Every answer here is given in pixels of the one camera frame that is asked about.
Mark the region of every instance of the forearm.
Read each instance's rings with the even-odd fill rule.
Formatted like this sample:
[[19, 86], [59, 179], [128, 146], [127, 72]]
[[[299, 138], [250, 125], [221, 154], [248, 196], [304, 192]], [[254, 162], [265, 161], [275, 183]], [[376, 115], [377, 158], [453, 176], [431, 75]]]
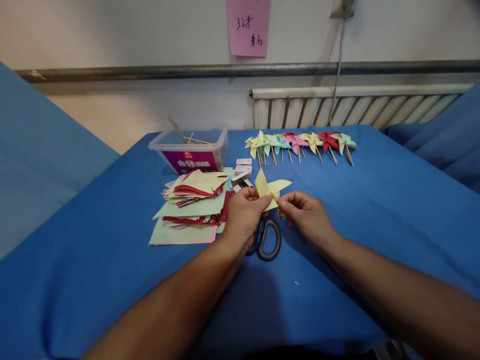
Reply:
[[471, 296], [341, 236], [317, 250], [425, 357], [479, 356], [480, 304]]
[[177, 359], [185, 355], [245, 256], [220, 237], [133, 305], [84, 359]]

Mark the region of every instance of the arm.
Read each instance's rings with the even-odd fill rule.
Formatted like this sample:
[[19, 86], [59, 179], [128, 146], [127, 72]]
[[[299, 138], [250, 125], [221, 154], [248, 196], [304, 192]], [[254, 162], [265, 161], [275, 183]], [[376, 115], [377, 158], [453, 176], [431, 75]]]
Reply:
[[223, 234], [128, 309], [82, 359], [178, 359], [234, 278], [271, 196], [244, 188], [228, 203]]
[[279, 200], [309, 245], [419, 354], [480, 358], [480, 303], [437, 278], [342, 237], [322, 203], [295, 191]]

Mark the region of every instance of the stack of paper squares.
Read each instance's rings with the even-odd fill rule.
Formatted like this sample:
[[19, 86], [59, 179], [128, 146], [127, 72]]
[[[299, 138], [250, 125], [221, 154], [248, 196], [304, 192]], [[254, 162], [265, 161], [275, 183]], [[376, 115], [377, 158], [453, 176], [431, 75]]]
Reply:
[[153, 219], [158, 219], [150, 245], [201, 244], [215, 240], [226, 221], [230, 178], [225, 172], [195, 170], [165, 184], [166, 203]]

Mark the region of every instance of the left hand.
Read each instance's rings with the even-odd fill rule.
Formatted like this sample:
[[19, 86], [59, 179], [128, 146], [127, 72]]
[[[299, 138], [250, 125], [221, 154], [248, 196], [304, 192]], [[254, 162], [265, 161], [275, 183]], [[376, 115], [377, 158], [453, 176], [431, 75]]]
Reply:
[[272, 201], [271, 195], [259, 198], [257, 189], [244, 187], [228, 201], [228, 219], [223, 235], [247, 250], [264, 210]]

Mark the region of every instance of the purple label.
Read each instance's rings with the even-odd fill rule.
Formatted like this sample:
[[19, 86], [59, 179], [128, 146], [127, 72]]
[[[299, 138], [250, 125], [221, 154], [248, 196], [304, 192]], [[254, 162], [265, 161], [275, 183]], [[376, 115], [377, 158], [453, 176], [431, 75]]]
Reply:
[[197, 169], [218, 171], [214, 154], [211, 151], [162, 151], [162, 153], [179, 174], [188, 174]]

